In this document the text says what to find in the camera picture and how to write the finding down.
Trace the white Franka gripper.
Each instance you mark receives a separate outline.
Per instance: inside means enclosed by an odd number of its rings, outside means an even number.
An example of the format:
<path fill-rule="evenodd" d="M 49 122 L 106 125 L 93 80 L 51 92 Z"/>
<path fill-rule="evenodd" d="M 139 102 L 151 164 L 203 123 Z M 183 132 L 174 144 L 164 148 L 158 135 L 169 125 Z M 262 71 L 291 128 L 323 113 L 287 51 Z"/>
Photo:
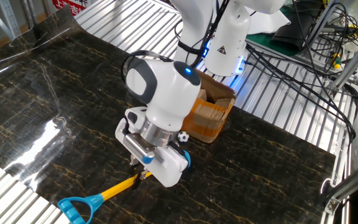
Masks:
<path fill-rule="evenodd" d="M 188 167 L 188 159 L 169 145 L 175 133 L 153 124 L 146 112 L 146 107 L 127 109 L 115 131 L 116 139 L 131 154 L 131 167 L 141 164 L 147 170 L 133 176 L 132 189 L 137 189 L 150 172 L 164 187 L 172 187 Z"/>

